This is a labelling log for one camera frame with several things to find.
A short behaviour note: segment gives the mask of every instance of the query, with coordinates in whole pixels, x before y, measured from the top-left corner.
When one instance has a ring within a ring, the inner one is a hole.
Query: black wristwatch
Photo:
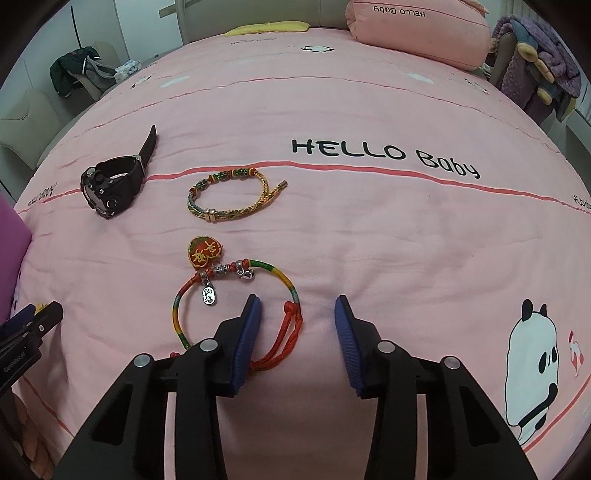
[[[129,208],[134,201],[144,181],[156,139],[156,126],[152,125],[139,155],[111,158],[82,174],[80,190],[88,205],[101,217],[109,219]]]

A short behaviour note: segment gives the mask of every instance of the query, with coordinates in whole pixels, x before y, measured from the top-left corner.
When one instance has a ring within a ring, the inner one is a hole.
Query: red cord
[[[269,352],[263,358],[251,362],[249,370],[253,373],[262,372],[263,370],[270,370],[271,368],[275,368],[283,360],[285,360],[287,356],[289,356],[289,354],[293,351],[294,347],[296,346],[298,335],[300,334],[302,324],[304,323],[304,319],[301,316],[300,306],[296,303],[293,303],[292,301],[287,301],[285,302],[283,310],[285,311],[285,317],[283,318],[283,323],[281,324],[279,335],[277,335],[277,339],[271,347],[271,350],[269,350]],[[287,330],[289,330],[292,319],[295,321],[294,330],[288,337],[281,353],[275,356],[275,354],[279,350],[279,347],[283,343],[283,340],[285,339]]]

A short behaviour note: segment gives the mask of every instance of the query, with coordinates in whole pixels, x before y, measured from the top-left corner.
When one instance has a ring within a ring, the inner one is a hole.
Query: metal screw
[[[394,345],[390,340],[382,340],[378,343],[378,350],[382,353],[392,353],[396,350],[396,345]]]
[[[199,344],[199,348],[204,352],[213,352],[217,348],[217,342],[213,338],[208,338]]]
[[[139,354],[137,357],[134,358],[134,365],[136,367],[142,368],[145,367],[150,363],[150,356],[146,355],[145,353]]]
[[[460,368],[461,363],[460,363],[460,361],[456,357],[454,357],[454,356],[447,356],[443,360],[443,365],[445,365],[446,367],[448,367],[450,370],[457,370],[458,368]]]

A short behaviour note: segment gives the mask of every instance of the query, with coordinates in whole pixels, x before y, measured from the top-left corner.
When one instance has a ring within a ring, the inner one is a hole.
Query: yellow pillow
[[[259,23],[255,25],[244,25],[243,27],[230,30],[225,35],[233,37],[234,35],[245,35],[247,33],[267,33],[267,32],[305,32],[310,28],[306,22],[287,21]]]

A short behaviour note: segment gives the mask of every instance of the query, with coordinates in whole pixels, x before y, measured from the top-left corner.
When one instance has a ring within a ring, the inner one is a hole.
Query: purple cushion
[[[31,231],[0,195],[0,325],[8,320],[22,259]]]

